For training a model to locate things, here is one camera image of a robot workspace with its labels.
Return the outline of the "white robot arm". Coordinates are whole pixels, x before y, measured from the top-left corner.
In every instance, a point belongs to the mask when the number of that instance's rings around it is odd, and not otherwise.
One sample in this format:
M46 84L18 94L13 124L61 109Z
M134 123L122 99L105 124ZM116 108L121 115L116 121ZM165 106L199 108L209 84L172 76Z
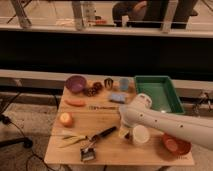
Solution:
M163 113L151 108L151 98L140 93L129 104L119 107L121 123L134 127L144 125L171 136L213 150L213 120Z

